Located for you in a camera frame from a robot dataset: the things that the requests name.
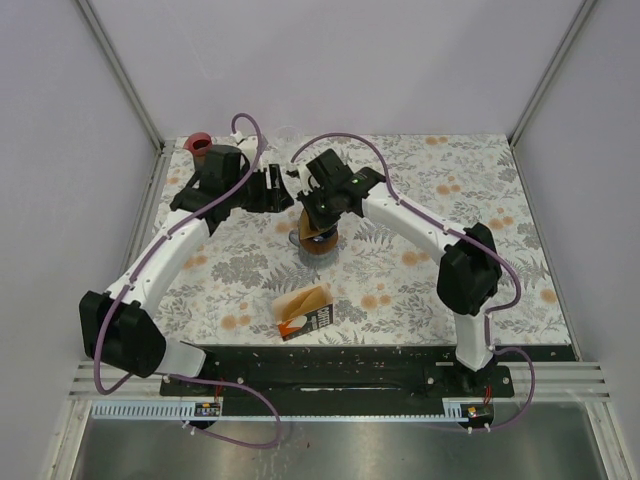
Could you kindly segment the brown paper coffee filter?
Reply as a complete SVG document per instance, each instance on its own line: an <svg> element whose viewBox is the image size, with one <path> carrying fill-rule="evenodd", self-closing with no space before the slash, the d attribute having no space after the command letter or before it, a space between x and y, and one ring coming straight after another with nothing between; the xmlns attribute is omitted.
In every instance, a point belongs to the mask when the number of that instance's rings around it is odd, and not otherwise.
<svg viewBox="0 0 640 480"><path fill-rule="evenodd" d="M306 209L301 211L300 219L298 222L298 235L300 240L309 240L315 237L321 236L324 233L323 229L318 229L312 225L311 219Z"/></svg>

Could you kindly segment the brown wooden ring holder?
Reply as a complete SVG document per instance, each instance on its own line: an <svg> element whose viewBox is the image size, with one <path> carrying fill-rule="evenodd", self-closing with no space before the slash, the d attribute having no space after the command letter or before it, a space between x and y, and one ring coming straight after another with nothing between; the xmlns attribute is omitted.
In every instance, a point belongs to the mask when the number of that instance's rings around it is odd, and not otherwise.
<svg viewBox="0 0 640 480"><path fill-rule="evenodd" d="M336 248L338 240L339 234L336 233L326 241L319 236L309 240L300 240L300 246L310 255L320 256L332 252Z"/></svg>

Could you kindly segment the clear glass carafe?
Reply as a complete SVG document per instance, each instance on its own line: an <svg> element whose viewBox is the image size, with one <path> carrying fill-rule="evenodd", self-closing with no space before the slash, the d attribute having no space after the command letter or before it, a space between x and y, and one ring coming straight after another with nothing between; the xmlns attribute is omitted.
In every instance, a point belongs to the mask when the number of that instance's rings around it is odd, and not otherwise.
<svg viewBox="0 0 640 480"><path fill-rule="evenodd" d="M305 239L300 238L298 230L289 233L289 241L297 248L300 262L314 269L328 268L338 261L339 239L337 231Z"/></svg>

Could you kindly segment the orange coffee filter box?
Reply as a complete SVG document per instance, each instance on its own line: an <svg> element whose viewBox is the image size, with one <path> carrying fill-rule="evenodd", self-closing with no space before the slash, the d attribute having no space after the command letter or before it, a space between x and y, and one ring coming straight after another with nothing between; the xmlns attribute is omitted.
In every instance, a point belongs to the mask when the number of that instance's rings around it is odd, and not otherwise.
<svg viewBox="0 0 640 480"><path fill-rule="evenodd" d="M334 324L334 298L328 283L286 293L271 306L278 333L285 342Z"/></svg>

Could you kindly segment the blue cone dripper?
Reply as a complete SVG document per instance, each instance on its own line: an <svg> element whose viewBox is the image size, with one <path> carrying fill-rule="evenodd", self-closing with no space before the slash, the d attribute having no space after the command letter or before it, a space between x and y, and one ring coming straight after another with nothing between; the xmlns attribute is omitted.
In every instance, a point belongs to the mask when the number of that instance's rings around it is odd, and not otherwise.
<svg viewBox="0 0 640 480"><path fill-rule="evenodd" d="M322 238L324 241L326 241L327 239L331 238L332 236L334 236L337 233L337 226L334 225L332 228L330 228L329 230L321 233L319 235L320 238Z"/></svg>

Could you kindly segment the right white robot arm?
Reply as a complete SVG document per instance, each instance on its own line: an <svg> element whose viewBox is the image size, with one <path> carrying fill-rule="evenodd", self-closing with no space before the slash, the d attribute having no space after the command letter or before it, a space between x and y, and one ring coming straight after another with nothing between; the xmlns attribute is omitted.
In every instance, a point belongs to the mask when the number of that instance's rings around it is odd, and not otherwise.
<svg viewBox="0 0 640 480"><path fill-rule="evenodd" d="M486 367L493 356L486 340L483 315L497 293L501 267L491 231L476 224L463 228L435 216L399 195L389 171L369 167L358 171L328 149L293 174L301 184L297 199L309 225L318 232L337 226L352 213L378 223L424 250L438 266L436 292L452 312L456 332L457 388L469 396L480 394L491 382Z"/></svg>

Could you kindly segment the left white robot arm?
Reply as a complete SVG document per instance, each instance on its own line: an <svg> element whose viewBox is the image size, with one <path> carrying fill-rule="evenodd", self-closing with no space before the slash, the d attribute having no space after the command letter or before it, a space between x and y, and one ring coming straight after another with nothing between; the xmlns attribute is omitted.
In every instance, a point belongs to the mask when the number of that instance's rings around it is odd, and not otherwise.
<svg viewBox="0 0 640 480"><path fill-rule="evenodd" d="M79 304L85 353L131 375L179 375L192 393L217 382L196 346L167 338L154 321L183 265L235 209L280 213L291 207L278 164L253 166L235 146L215 145L204 164L174 196L164 224L141 256L105 292L89 291Z"/></svg>

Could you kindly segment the red topped dark flask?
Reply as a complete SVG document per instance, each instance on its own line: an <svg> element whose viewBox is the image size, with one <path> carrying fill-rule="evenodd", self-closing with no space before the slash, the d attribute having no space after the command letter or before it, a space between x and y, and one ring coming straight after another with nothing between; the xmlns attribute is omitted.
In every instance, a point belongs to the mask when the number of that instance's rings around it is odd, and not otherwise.
<svg viewBox="0 0 640 480"><path fill-rule="evenodd" d="M183 148L191 154L195 171L200 171L204 167L206 154L211 147L212 138L206 132L193 133L186 139Z"/></svg>

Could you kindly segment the aluminium frame rail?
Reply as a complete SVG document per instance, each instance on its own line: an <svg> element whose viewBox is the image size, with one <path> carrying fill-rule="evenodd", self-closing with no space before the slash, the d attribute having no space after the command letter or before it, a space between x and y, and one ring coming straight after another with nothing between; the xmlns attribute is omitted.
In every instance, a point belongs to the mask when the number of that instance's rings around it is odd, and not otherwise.
<svg viewBox="0 0 640 480"><path fill-rule="evenodd" d="M147 108L144 106L93 2L89 0L74 0L73 4L86 23L91 36L139 121L149 143L156 152L161 152L165 146L164 138L152 120Z"/></svg>

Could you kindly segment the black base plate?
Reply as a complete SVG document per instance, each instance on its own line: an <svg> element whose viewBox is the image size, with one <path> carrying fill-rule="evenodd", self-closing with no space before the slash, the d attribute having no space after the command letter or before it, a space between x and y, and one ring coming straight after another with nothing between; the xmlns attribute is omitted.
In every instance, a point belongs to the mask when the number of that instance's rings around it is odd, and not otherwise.
<svg viewBox="0 0 640 480"><path fill-rule="evenodd" d="M240 398L254 389L274 407L299 413L419 413L436 401L458 402L483 420L493 418L485 403L514 396L508 367L490 361L478 372L462 366L451 347L208 346L195 383L170 379L162 397L216 400Z"/></svg>

